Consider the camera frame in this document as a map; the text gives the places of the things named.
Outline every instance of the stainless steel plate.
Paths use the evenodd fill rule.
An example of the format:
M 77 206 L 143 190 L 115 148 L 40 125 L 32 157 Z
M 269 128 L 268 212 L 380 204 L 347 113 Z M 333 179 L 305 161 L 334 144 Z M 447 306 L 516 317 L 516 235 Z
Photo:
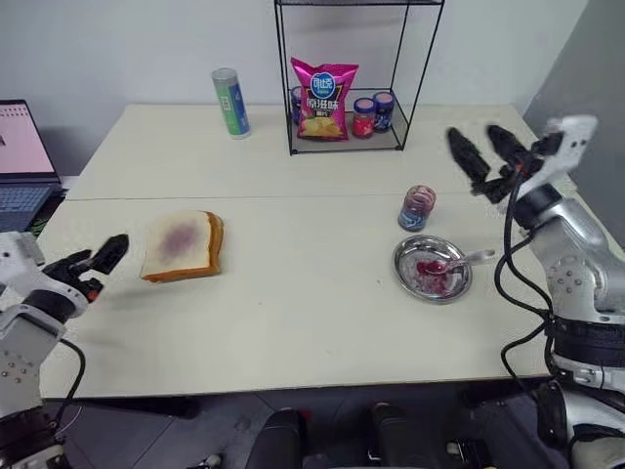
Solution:
M 419 276 L 418 262 L 453 261 L 464 253 L 451 242 L 428 234 L 417 234 L 397 245 L 393 263 L 397 278 L 414 296 L 433 303 L 448 303 L 463 295 L 471 286 L 473 271 L 470 265 L 457 267 L 446 278 Z

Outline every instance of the toast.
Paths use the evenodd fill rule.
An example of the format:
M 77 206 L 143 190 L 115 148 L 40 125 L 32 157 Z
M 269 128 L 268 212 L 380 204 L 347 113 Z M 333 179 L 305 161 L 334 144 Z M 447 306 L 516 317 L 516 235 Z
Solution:
M 223 240 L 224 222 L 214 213 L 167 215 L 150 227 L 141 278 L 157 282 L 218 274 Z

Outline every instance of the white table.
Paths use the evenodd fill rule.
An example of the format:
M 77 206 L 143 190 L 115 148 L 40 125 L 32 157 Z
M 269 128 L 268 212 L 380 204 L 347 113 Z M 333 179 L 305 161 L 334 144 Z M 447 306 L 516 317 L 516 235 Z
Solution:
M 437 306 L 401 289 L 392 254 L 408 236 L 396 215 L 416 183 L 438 193 L 427 233 L 465 251 L 501 249 L 503 219 L 468 194 L 444 131 L 458 126 L 496 170 L 484 126 L 497 122 L 529 144 L 519 115 L 422 107 L 404 152 L 289 156 L 281 107 L 248 110 L 253 135 L 232 141 L 214 107 L 128 107 L 40 237 L 49 260 L 110 235 L 131 238 L 99 300 L 68 324 L 88 359 L 78 397 L 507 376 L 501 347 L 537 321 L 497 295 L 493 266 L 475 268 L 471 290 Z M 224 272 L 140 280 L 149 223 L 190 208 L 225 220 Z M 544 286 L 531 253 L 516 258 Z M 530 297 L 508 280 L 511 293 Z M 546 372 L 542 345 L 511 354 L 520 375 Z M 44 396 L 63 397 L 76 369 L 70 351 L 55 349 L 42 370 Z

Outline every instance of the snack bag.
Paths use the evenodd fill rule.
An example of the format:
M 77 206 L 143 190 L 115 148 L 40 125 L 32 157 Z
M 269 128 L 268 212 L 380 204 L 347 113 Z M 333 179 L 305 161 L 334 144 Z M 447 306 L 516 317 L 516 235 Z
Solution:
M 310 66 L 295 58 L 291 64 L 302 83 L 302 113 L 297 136 L 303 139 L 347 140 L 345 97 L 358 65 Z

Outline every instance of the small jar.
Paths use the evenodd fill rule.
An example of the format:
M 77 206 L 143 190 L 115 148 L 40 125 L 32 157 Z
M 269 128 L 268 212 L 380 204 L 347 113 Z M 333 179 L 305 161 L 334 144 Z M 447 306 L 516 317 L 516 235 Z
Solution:
M 373 135 L 375 124 L 375 103 L 369 98 L 360 98 L 354 102 L 354 125 L 352 132 L 355 137 L 368 139 Z
M 388 132 L 393 122 L 393 108 L 395 107 L 395 98 L 387 91 L 381 91 L 373 95 L 375 102 L 375 127 L 374 130 L 379 133 Z
M 302 115 L 302 87 L 296 86 L 291 89 L 291 120 L 295 125 L 300 125 Z
M 410 188 L 397 218 L 399 225 L 409 232 L 420 232 L 425 228 L 436 201 L 437 193 L 427 186 Z

